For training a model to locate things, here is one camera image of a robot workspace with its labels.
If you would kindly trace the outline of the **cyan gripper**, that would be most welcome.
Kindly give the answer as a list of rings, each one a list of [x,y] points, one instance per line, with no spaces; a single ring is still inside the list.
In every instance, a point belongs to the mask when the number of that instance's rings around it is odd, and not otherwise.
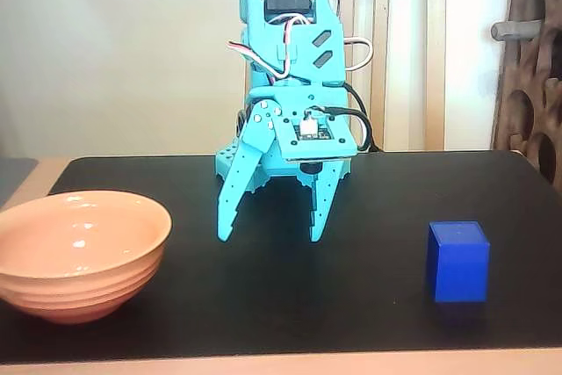
[[[248,104],[255,102],[259,103],[252,108],[237,138],[236,150],[229,161],[218,197],[217,235],[223,242],[226,242],[232,233],[241,198],[247,191],[260,160],[270,150],[275,139],[274,110],[279,110],[279,105],[282,109],[291,110],[301,110],[309,105],[347,107],[348,93],[343,87],[267,85],[249,91]],[[348,161],[341,160],[324,162],[321,171],[313,176],[311,242],[321,239],[337,186],[347,174]]]

